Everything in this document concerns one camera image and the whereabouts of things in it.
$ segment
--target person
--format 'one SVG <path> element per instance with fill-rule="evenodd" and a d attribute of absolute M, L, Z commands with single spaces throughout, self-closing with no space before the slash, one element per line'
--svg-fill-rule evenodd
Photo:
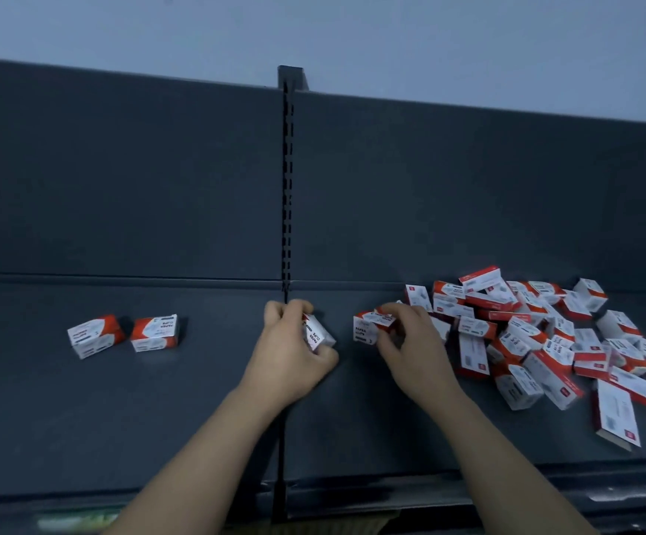
<path fill-rule="evenodd" d="M 257 440 L 285 407 L 308 394 L 338 354 L 313 354 L 301 333 L 304 300 L 268 302 L 264 328 L 239 385 L 185 447 L 124 508 L 108 535 L 218 533 Z M 459 461 L 484 529 L 491 535 L 596 531 L 495 428 L 459 386 L 444 343 L 420 307 L 383 305 L 405 331 L 397 348 L 377 346 L 392 378 L 443 431 Z"/>

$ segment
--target person's left hand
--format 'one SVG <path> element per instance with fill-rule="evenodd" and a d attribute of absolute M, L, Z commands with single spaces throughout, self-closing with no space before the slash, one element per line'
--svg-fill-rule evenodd
<path fill-rule="evenodd" d="M 307 395 L 338 363 L 332 347 L 319 345 L 317 354 L 309 349 L 303 337 L 304 312 L 313 313 L 306 300 L 267 302 L 264 330 L 239 384 L 276 413 Z"/>

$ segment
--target light blue wall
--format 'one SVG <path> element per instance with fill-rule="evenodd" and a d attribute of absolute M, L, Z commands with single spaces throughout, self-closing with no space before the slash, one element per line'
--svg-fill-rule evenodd
<path fill-rule="evenodd" d="M 0 0 L 0 58 L 646 120 L 646 0 Z"/>

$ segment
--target dark gray shelf surface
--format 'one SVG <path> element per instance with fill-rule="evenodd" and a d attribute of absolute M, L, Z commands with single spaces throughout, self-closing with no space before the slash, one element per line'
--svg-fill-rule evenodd
<path fill-rule="evenodd" d="M 296 92 L 294 146 L 292 279 L 646 290 L 644 123 Z"/>
<path fill-rule="evenodd" d="M 323 324 L 338 340 L 341 359 L 333 373 L 290 411 L 284 451 L 287 482 L 437 474 L 459 468 L 441 432 L 398 390 L 376 348 L 352 341 L 356 312 L 400 295 L 401 290 L 292 291 L 291 296 L 309 299 L 322 311 Z M 624 310 L 646 333 L 646 295 L 611 295 L 608 305 Z M 452 341 L 449 349 L 456 350 Z M 590 384 L 589 379 L 574 379 L 585 388 Z M 646 459 L 644 406 L 635 407 L 642 448 L 628 454 L 595 436 L 589 396 L 565 412 L 547 399 L 524 412 L 511 412 L 491 380 L 460 380 L 489 419 L 534 464 Z"/>
<path fill-rule="evenodd" d="M 237 385 L 269 299 L 283 299 L 276 282 L 269 289 L 0 283 L 0 496 L 143 486 Z M 66 329 L 99 315 L 173 312 L 185 323 L 175 349 L 135 353 L 126 341 L 82 361 L 70 349 Z M 274 424 L 242 487 L 273 491 L 277 443 Z"/>
<path fill-rule="evenodd" d="M 282 113 L 276 89 L 0 62 L 0 272 L 279 279 Z"/>

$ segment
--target forearm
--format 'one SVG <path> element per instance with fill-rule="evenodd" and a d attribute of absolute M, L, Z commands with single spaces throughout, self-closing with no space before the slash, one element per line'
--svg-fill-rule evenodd
<path fill-rule="evenodd" d="M 461 391 L 428 411 L 454 450 L 489 534 L 596 533 Z"/>
<path fill-rule="evenodd" d="M 276 415 L 247 390 L 230 392 L 123 510 L 108 535 L 218 533 L 249 456 Z"/>

